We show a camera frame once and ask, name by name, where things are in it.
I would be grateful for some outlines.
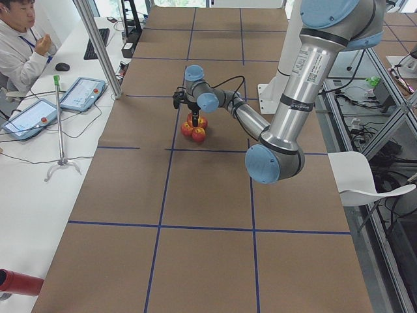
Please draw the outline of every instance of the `lanyard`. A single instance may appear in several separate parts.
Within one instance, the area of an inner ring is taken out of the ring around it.
[[[36,39],[36,37],[35,37],[35,34],[33,33],[33,31],[32,31],[32,29],[31,29],[31,33],[32,33],[32,35],[33,35],[33,38],[35,38],[35,40],[37,40]],[[26,42],[27,43],[27,45],[29,46],[29,48],[31,49],[31,52],[33,53],[33,49],[32,48],[34,48],[35,47],[35,45],[32,43],[32,42],[30,42],[30,41],[28,41],[25,37],[23,37],[23,36],[19,36],[20,37],[20,39],[22,39],[24,42]],[[48,56],[48,60],[46,61],[47,63],[49,63],[50,61],[52,60],[52,56],[51,55],[49,55]]]

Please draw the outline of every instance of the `small robot arm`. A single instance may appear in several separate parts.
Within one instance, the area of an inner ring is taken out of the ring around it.
[[[259,141],[246,153],[249,175],[260,183],[292,177],[304,166],[304,154],[296,139],[338,53],[378,44],[385,7],[386,0],[303,0],[302,45],[271,124],[238,92],[212,88],[198,65],[187,67],[186,91],[182,98],[175,93],[174,106],[187,103],[197,119],[199,109],[226,109]]]

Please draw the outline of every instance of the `red apple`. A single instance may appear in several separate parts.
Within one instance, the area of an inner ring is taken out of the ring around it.
[[[202,127],[194,127],[191,137],[195,142],[203,142],[206,139],[206,132]]]
[[[193,126],[190,126],[187,122],[181,124],[181,134],[184,136],[190,137],[193,132]]]
[[[191,113],[189,113],[188,116],[187,116],[187,123],[191,127],[193,127],[193,115]],[[207,124],[208,124],[207,119],[205,117],[203,117],[203,116],[200,115],[198,117],[198,127],[201,127],[201,128],[206,129],[207,128]]]

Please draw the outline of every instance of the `white desk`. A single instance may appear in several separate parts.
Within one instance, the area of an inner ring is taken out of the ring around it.
[[[96,20],[99,28],[110,28],[107,51],[116,71],[120,61],[129,62],[121,53],[121,33],[114,30],[105,18]],[[88,35],[82,22],[65,40],[52,62],[32,87],[32,92],[55,90],[53,75],[60,75],[61,90],[67,90],[80,76],[106,80],[98,60],[83,60]],[[57,72],[59,62],[71,66],[68,72]],[[55,103],[55,95],[46,96]],[[24,100],[19,109],[31,105],[36,98]],[[114,97],[108,87],[96,103],[102,115],[78,138],[64,136],[67,158],[91,157],[110,114]],[[63,119],[74,113],[63,112]],[[71,136],[78,135],[99,111],[94,106],[85,113],[63,121],[63,130]],[[0,141],[12,137],[0,132]],[[43,130],[26,142],[0,143],[3,152],[32,162],[59,159],[58,133]],[[76,161],[82,175],[74,168],[57,170],[45,183],[47,170],[56,162],[32,165],[0,155],[0,268],[45,278],[50,267],[68,216],[74,206],[91,159]],[[1,313],[30,312],[36,297],[13,295],[0,302]]]

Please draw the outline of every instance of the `white jacket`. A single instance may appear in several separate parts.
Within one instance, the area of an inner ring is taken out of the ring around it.
[[[48,62],[48,56],[37,54],[20,38],[22,36],[36,45],[36,40],[41,39],[45,32],[36,26],[32,27],[32,32],[19,33],[0,20],[0,73],[9,77],[14,86],[23,92],[30,90]],[[56,46],[52,44],[48,53],[54,55],[56,51]]]

